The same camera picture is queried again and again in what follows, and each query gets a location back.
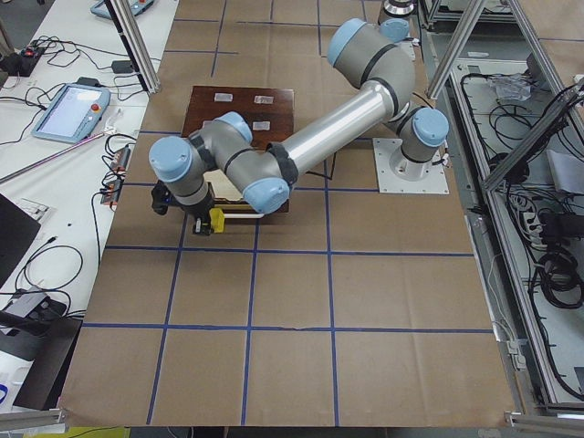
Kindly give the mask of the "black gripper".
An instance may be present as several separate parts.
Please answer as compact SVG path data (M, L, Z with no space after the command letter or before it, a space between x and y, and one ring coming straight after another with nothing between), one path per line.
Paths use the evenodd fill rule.
M211 235L214 232L210 216L212 208L214 208L214 198L209 193L196 204L182 206L182 209L193 218L194 235Z

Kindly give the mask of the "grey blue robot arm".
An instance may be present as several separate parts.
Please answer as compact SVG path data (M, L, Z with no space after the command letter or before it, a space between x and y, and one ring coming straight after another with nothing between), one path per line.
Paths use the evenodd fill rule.
M149 162L158 181L152 210L164 215L176 206L193 218L194 233L219 232L222 222L212 213L214 196L204 176L220 170L257 213L271 214L288 200L300 175L380 123L401 138L391 157L394 173L407 181L423 177L446 140L449 122L438 109L412 103L410 57L383 25L351 18L331 38L328 62L357 94L284 141L269 143L264 152L252 147L252 131L234 111L186 138L154 142Z

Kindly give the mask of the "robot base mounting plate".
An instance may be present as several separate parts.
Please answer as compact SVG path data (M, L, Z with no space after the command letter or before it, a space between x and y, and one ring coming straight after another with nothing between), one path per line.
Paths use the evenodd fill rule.
M428 162L417 163L402 154L401 139L374 138L372 144L380 193L450 193L438 150Z

